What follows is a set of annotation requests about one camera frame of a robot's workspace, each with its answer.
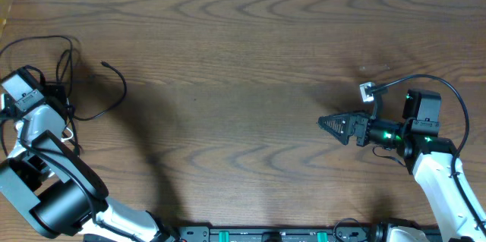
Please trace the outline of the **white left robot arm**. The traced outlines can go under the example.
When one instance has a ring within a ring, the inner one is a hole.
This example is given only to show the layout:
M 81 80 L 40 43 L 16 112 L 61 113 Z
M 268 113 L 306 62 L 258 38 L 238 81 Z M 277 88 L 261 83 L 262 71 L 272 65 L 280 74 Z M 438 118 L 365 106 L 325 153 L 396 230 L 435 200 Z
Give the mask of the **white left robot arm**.
M 1 120 L 14 121 L 17 139 L 1 163 L 1 193 L 42 236 L 82 235 L 85 241 L 177 241 L 150 212 L 109 196 L 101 178 L 80 159 L 68 133 L 72 107 L 62 85 L 24 66 L 2 79 Z

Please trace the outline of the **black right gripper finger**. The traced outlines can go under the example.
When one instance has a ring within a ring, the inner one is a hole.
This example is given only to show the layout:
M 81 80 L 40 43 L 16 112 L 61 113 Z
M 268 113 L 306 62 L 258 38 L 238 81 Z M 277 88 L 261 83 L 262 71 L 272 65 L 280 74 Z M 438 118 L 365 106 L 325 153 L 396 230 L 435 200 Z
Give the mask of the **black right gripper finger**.
M 350 117 L 357 117 L 361 116 L 363 118 L 370 118 L 370 114 L 366 111 L 353 111 L 353 112 L 344 112 L 344 113 L 337 113 L 331 115 L 331 118 L 350 118 Z
M 353 134 L 351 115 L 321 116 L 318 118 L 317 124 L 322 130 L 335 137 L 341 144 L 349 144 L 349 138 Z

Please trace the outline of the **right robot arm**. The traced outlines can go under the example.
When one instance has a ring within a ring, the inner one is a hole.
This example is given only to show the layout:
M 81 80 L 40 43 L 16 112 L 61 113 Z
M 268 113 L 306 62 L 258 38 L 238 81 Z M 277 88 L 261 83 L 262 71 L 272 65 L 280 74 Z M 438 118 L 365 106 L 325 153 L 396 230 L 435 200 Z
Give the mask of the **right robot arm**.
M 441 96 L 410 89 L 402 123 L 376 112 L 322 116 L 318 126 L 341 144 L 355 137 L 360 147 L 373 143 L 396 150 L 394 161 L 405 167 L 424 192 L 444 241 L 483 241 L 485 212 L 464 175 L 459 148 L 439 137 Z

